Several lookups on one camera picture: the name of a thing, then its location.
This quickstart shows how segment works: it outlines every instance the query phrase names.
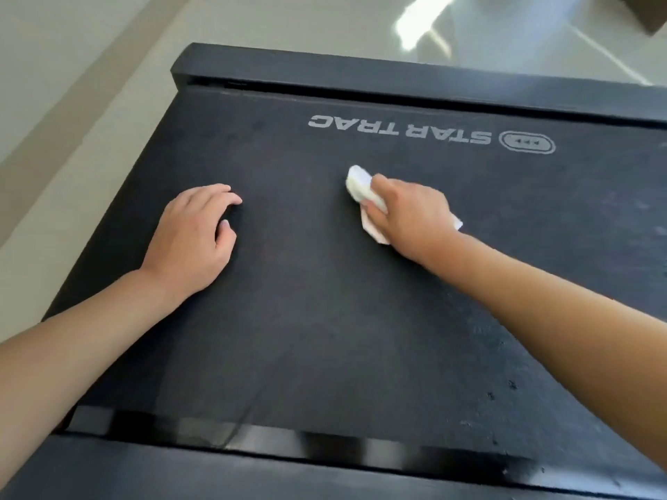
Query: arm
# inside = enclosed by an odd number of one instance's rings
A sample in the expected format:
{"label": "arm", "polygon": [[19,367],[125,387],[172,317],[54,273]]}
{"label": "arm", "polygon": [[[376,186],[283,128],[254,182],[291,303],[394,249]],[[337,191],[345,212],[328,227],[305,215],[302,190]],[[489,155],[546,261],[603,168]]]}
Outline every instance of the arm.
{"label": "arm", "polygon": [[236,234],[218,221],[239,203],[222,184],[182,192],[139,270],[0,344],[0,488],[104,370],[220,274]]}
{"label": "arm", "polygon": [[373,177],[397,251],[485,305],[588,409],[667,470],[667,324],[457,232],[445,196]]}

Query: white wipe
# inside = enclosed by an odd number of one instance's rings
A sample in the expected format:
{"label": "white wipe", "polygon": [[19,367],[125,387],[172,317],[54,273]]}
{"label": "white wipe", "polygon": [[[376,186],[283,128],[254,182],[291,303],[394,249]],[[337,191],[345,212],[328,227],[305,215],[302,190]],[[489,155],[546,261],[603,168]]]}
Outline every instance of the white wipe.
{"label": "white wipe", "polygon": [[[377,208],[379,208],[385,214],[387,213],[387,204],[378,194],[371,189],[371,174],[358,165],[349,168],[347,172],[347,178],[345,180],[345,187],[347,192],[350,193],[354,201],[361,203],[364,200],[371,200]],[[463,222],[452,214],[454,218],[454,227],[458,230],[463,226]],[[375,225],[371,222],[366,214],[366,211],[362,207],[362,228],[372,236],[375,242],[378,244],[389,244],[387,238],[382,235]]]}

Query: glossy black edge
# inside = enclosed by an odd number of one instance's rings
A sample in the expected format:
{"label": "glossy black edge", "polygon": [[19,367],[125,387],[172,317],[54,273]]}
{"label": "glossy black edge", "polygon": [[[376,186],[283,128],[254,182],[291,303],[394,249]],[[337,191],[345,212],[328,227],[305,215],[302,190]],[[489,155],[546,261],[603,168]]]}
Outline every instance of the glossy black edge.
{"label": "glossy black edge", "polygon": [[508,488],[667,499],[667,477],[554,467],[531,459],[79,405],[57,431],[127,443],[236,453]]}
{"label": "glossy black edge", "polygon": [[667,123],[667,88],[582,78],[514,75],[284,50],[190,44],[171,74],[179,89],[214,84],[417,106],[509,110],[597,122]]}

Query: black treadmill belt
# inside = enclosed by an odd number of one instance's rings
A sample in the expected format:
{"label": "black treadmill belt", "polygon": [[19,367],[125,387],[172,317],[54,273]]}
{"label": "black treadmill belt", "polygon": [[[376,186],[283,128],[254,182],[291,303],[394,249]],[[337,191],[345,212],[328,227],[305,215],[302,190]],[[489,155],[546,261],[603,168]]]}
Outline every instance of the black treadmill belt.
{"label": "black treadmill belt", "polygon": [[[364,133],[363,120],[398,134]],[[451,128],[459,141],[436,138]],[[508,150],[506,131],[545,134],[555,152]],[[473,143],[480,133],[490,143]],[[520,137],[514,149],[542,143]],[[655,470],[479,304],[374,243],[344,178],[358,164],[441,189],[464,231],[661,317],[666,141],[658,129],[190,86],[49,314],[137,268],[178,192],[228,183],[244,199],[229,214],[228,268],[82,403]]]}

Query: black surface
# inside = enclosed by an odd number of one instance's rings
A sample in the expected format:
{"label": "black surface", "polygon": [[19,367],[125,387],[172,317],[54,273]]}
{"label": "black surface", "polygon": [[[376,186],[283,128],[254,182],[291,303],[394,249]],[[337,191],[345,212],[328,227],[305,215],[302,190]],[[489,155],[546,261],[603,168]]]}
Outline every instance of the black surface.
{"label": "black surface", "polygon": [[513,107],[624,120],[667,122],[667,89],[582,78],[483,72],[451,66],[323,56],[284,50],[190,44],[171,69],[180,87],[188,83],[242,85],[245,89],[313,89],[363,100],[386,95],[424,100],[446,108]]}
{"label": "black surface", "polygon": [[[395,122],[401,134],[312,128],[313,115]],[[493,140],[408,138],[411,123]],[[506,150],[506,130],[545,133],[557,149]],[[49,314],[138,267],[179,191],[229,183],[244,198],[229,267],[84,403],[659,473],[485,310],[375,244],[343,181],[356,163],[435,186],[482,241],[664,317],[666,157],[657,129],[189,87]]]}
{"label": "black surface", "polygon": [[586,497],[62,436],[49,437],[0,492],[2,500],[183,498],[574,500]]}
{"label": "black surface", "polygon": [[667,480],[608,468],[553,467],[526,458],[410,446],[214,420],[79,406],[64,433],[113,441],[235,453],[506,488],[619,498],[667,498]]}

